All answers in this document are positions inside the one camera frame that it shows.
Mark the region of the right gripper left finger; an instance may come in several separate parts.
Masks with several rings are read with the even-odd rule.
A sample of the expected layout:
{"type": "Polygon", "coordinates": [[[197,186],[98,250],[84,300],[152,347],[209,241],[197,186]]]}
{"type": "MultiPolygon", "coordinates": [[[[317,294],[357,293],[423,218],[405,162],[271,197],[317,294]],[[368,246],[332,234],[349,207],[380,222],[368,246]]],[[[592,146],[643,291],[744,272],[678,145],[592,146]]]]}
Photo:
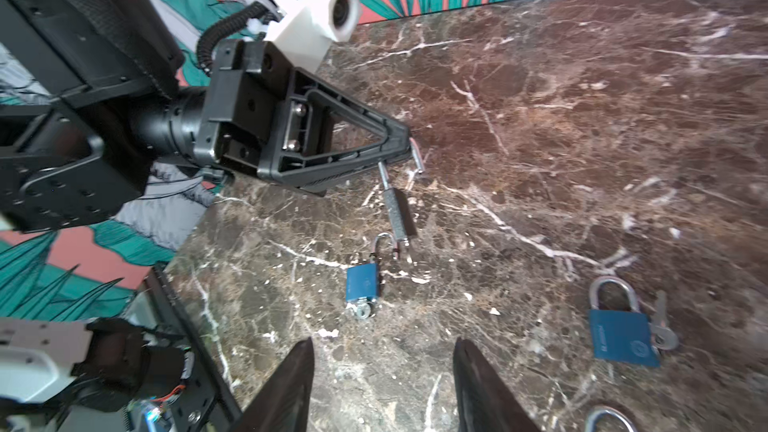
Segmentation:
{"type": "Polygon", "coordinates": [[[306,338],[293,346],[230,430],[306,431],[314,370],[313,342],[306,338]]]}

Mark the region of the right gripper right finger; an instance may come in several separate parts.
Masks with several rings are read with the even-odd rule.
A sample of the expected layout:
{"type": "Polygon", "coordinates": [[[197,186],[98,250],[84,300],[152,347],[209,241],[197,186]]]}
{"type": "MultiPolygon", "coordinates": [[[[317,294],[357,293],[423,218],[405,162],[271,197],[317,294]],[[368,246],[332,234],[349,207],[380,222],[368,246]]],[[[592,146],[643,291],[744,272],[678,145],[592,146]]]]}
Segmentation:
{"type": "Polygon", "coordinates": [[[456,340],[453,376],[459,431],[539,430],[471,340],[456,340]]]}

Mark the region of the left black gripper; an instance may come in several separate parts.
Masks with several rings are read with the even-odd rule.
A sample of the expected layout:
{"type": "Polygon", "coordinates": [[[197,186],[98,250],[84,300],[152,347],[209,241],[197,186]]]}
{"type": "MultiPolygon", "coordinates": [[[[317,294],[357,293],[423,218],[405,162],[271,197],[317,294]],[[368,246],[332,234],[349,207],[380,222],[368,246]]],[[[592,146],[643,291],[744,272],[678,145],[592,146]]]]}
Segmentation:
{"type": "Polygon", "coordinates": [[[411,157],[411,130],[296,66],[266,41],[219,44],[210,82],[128,102],[128,132],[138,152],[205,182],[236,173],[323,195],[380,163],[411,157]],[[282,147],[289,102],[294,115],[282,147]]]}

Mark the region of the blue padlock front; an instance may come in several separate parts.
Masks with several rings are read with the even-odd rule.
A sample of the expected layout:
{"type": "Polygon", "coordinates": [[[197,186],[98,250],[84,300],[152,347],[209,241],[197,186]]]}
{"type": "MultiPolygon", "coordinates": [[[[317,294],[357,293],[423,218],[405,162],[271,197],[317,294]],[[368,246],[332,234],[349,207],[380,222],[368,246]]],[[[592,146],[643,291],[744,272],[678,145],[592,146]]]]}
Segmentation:
{"type": "Polygon", "coordinates": [[[628,282],[616,276],[602,276],[590,284],[589,303],[592,350],[597,359],[659,367],[660,352],[675,350],[680,345],[679,337],[669,323],[665,291],[657,293],[654,314],[648,316],[641,312],[635,290],[628,282]],[[607,284],[623,290],[629,311],[601,307],[599,293],[607,284]]]}

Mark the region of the black padlock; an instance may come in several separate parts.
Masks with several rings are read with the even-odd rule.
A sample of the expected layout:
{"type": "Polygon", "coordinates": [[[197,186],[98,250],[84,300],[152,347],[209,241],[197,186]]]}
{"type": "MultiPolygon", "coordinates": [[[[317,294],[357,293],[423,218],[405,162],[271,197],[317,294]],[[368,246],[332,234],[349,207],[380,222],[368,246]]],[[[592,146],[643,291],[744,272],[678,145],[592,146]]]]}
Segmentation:
{"type": "Polygon", "coordinates": [[[383,186],[383,201],[391,226],[393,246],[400,256],[407,256],[407,260],[411,261],[410,239],[417,235],[417,231],[407,197],[402,190],[391,185],[384,161],[378,163],[378,171],[383,186]]]}

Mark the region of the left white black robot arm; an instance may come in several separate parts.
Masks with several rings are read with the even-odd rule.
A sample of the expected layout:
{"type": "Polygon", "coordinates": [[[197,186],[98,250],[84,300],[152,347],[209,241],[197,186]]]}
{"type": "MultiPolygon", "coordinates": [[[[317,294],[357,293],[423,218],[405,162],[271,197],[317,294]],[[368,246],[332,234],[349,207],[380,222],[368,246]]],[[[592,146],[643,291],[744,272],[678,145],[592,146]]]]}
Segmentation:
{"type": "Polygon", "coordinates": [[[45,317],[66,283],[40,283],[57,230],[116,214],[166,163],[218,182],[238,172],[306,194],[416,154],[409,128],[321,81],[359,0],[253,0],[208,27],[195,55],[209,84],[182,87],[181,49],[150,0],[1,0],[2,45],[47,92],[1,109],[1,225],[32,241],[1,255],[4,412],[112,412],[187,391],[181,336],[88,319],[99,291],[45,317]]]}

